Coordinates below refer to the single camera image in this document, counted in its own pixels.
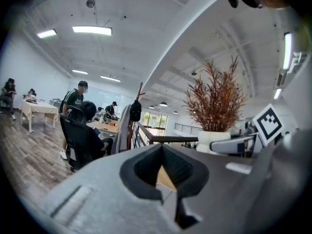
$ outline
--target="smoke detector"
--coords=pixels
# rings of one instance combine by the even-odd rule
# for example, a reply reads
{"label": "smoke detector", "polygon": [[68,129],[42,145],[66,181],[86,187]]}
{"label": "smoke detector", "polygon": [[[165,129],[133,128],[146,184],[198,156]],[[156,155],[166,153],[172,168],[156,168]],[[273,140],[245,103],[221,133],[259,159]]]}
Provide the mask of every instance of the smoke detector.
{"label": "smoke detector", "polygon": [[96,2],[94,0],[87,0],[87,7],[88,8],[93,8],[96,4]]}

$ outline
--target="railing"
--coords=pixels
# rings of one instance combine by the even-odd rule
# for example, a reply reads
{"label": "railing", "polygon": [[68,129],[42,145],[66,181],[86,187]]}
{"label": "railing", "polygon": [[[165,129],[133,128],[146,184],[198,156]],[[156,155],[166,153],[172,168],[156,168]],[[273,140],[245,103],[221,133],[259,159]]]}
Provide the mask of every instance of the railing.
{"label": "railing", "polygon": [[141,147],[155,143],[184,143],[198,141],[197,137],[155,136],[150,133],[140,122],[133,126],[133,147]]}
{"label": "railing", "polygon": [[198,135],[199,132],[202,132],[203,130],[199,127],[191,127],[191,126],[186,126],[186,125],[181,125],[181,124],[175,124],[175,129],[184,133],[188,133],[191,135]]}

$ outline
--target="green t-shirt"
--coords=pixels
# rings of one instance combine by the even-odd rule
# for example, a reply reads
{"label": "green t-shirt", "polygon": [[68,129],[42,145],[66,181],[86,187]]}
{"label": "green t-shirt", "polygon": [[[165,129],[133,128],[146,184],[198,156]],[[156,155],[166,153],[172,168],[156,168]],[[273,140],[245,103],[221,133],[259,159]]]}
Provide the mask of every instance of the green t-shirt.
{"label": "green t-shirt", "polygon": [[79,107],[83,102],[83,94],[79,95],[76,89],[69,91],[64,99],[67,106]]}

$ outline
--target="sneaker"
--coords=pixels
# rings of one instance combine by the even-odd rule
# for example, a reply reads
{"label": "sneaker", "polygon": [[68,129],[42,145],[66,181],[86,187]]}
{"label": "sneaker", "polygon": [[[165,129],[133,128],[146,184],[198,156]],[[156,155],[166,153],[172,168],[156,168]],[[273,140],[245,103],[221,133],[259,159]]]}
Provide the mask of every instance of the sneaker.
{"label": "sneaker", "polygon": [[62,149],[59,154],[63,159],[67,159],[65,150]]}

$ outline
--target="fluorescent light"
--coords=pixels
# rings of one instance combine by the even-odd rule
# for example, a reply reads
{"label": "fluorescent light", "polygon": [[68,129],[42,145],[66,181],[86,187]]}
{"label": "fluorescent light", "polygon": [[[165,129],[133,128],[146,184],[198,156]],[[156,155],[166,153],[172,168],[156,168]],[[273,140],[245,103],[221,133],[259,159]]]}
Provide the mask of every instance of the fluorescent light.
{"label": "fluorescent light", "polygon": [[101,76],[101,78],[120,82],[120,80],[118,80],[118,79],[114,79],[114,78],[110,78],[110,77],[106,77],[106,76]]}
{"label": "fluorescent light", "polygon": [[274,99],[278,99],[280,93],[282,92],[282,89],[281,88],[278,88],[276,93],[275,93],[275,96],[274,96]]}
{"label": "fluorescent light", "polygon": [[52,30],[41,32],[37,34],[37,36],[39,36],[40,38],[45,38],[45,37],[55,36],[56,34],[57,33],[55,32],[55,30],[52,29]]}
{"label": "fluorescent light", "polygon": [[85,74],[85,75],[88,74],[87,72],[79,71],[79,70],[74,70],[74,69],[73,69],[73,72],[75,72],[75,73],[80,73],[80,74]]}
{"label": "fluorescent light", "polygon": [[167,103],[165,101],[162,101],[159,105],[161,107],[168,107],[168,105],[167,105]]}
{"label": "fluorescent light", "polygon": [[287,33],[285,35],[285,56],[283,69],[289,69],[291,55],[292,55],[292,35],[291,33]]}
{"label": "fluorescent light", "polygon": [[95,33],[101,35],[112,35],[112,28],[97,26],[73,26],[75,33]]}

